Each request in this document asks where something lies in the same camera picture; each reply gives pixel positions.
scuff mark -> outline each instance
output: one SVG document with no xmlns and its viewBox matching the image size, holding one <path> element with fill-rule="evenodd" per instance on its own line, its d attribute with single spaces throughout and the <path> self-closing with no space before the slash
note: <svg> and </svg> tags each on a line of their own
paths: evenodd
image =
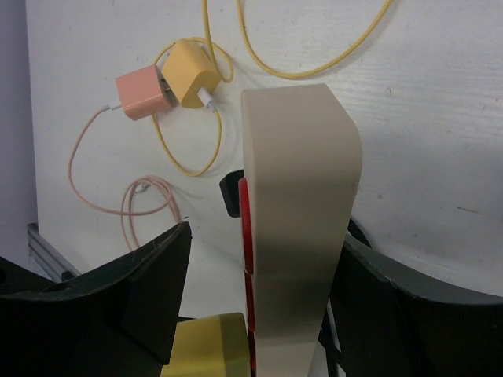
<svg viewBox="0 0 503 377">
<path fill-rule="evenodd" d="M 480 212 L 478 212 L 477 210 L 470 210 L 469 208 L 458 207 L 457 209 L 458 210 L 463 210 L 465 212 L 469 212 L 471 214 L 480 214 Z"/>
</svg>

table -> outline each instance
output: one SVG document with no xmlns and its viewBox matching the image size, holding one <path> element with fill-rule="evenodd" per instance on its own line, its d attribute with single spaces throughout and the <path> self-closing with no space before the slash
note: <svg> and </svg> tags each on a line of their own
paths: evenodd
<svg viewBox="0 0 503 377">
<path fill-rule="evenodd" d="M 381 0 L 255 1 L 248 33 L 275 68 L 305 70 L 342 52 L 374 18 Z M 39 226 L 42 236 L 87 271 L 127 251 L 119 219 L 80 203 L 66 179 L 78 132 L 116 97 L 115 77 L 150 64 L 177 38 L 203 35 L 198 0 L 27 0 Z M 193 227 L 182 315 L 242 311 L 240 224 L 229 218 L 218 181 L 242 167 L 240 92 L 296 85 L 259 70 L 237 27 L 234 2 L 210 2 L 214 40 L 235 60 L 236 78 L 215 99 L 222 153 L 205 178 L 171 165 L 149 120 L 101 117 L 75 162 L 89 198 L 118 207 L 143 174 L 178 188 Z M 503 2 L 397 0 L 369 40 L 326 82 L 357 124 L 364 166 L 354 217 L 375 248 L 424 273 L 503 295 Z M 162 119 L 168 144 L 190 167 L 213 148 L 211 113 L 177 108 Z M 159 203 L 147 192 L 138 208 Z M 169 213 L 137 220 L 143 240 L 173 225 Z"/>
</svg>

black plastic piece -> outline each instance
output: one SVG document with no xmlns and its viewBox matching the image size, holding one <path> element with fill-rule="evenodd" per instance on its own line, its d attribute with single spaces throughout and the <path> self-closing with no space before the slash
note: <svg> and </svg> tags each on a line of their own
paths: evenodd
<svg viewBox="0 0 503 377">
<path fill-rule="evenodd" d="M 330 325 L 329 315 L 325 312 L 323 317 L 323 322 L 321 323 L 320 334 L 318 335 L 318 341 L 325 348 L 325 357 L 327 360 L 327 369 L 329 377 L 338 377 L 339 369 L 337 365 L 344 370 L 344 360 L 341 352 L 337 349 L 334 343 L 334 337 L 332 333 L 332 327 Z"/>
<path fill-rule="evenodd" d="M 362 229 L 358 226 L 355 220 L 353 218 L 349 219 L 349 224 L 347 225 L 347 231 L 349 234 L 351 234 L 356 240 L 360 241 L 363 243 L 365 246 L 372 248 L 370 245 L 369 240 L 365 236 L 364 232 Z"/>
<path fill-rule="evenodd" d="M 240 217 L 239 206 L 239 180 L 244 177 L 244 170 L 236 170 L 228 173 L 220 181 L 220 191 L 226 204 L 227 213 L 231 218 Z"/>
<path fill-rule="evenodd" d="M 75 277 L 75 275 L 72 272 L 70 272 L 70 271 L 64 271 L 61 274 L 61 281 L 70 280 L 70 279 L 73 279 L 74 277 Z"/>
<path fill-rule="evenodd" d="M 189 263 L 190 227 L 63 283 L 0 258 L 2 375 L 159 377 Z"/>
<path fill-rule="evenodd" d="M 503 375 L 503 298 L 411 269 L 347 236 L 330 296 L 349 377 Z"/>
<path fill-rule="evenodd" d="M 188 318 L 188 317 L 178 317 L 178 322 L 186 322 L 187 320 L 193 320 L 193 318 Z"/>
</svg>

pink charger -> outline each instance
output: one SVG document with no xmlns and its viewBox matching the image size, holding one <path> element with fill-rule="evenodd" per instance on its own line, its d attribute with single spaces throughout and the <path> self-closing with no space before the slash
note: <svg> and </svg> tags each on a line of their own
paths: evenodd
<svg viewBox="0 0 503 377">
<path fill-rule="evenodd" d="M 138 69 L 116 79 L 120 104 L 133 120 L 164 112 L 173 108 L 163 88 L 156 65 Z"/>
</svg>

white cable connector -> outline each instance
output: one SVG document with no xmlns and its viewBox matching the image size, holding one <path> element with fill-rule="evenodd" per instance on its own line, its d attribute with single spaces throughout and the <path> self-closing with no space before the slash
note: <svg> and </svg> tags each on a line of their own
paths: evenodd
<svg viewBox="0 0 503 377">
<path fill-rule="evenodd" d="M 147 191 L 147 189 L 150 187 L 150 184 L 146 182 L 142 182 L 140 185 L 136 186 L 136 189 L 134 190 L 135 194 L 141 194 L 142 192 Z"/>
<path fill-rule="evenodd" d="M 115 100 L 111 101 L 109 104 L 108 104 L 110 110 L 117 110 L 118 108 L 121 108 L 122 105 L 120 103 L 120 99 L 119 98 L 116 98 Z"/>
<path fill-rule="evenodd" d="M 215 103 L 213 102 L 213 97 L 209 92 L 206 90 L 206 88 L 203 86 L 199 91 L 197 92 L 197 96 L 203 102 L 203 105 L 205 108 L 209 108 L 213 112 L 217 111 L 217 108 L 215 106 Z"/>
</svg>

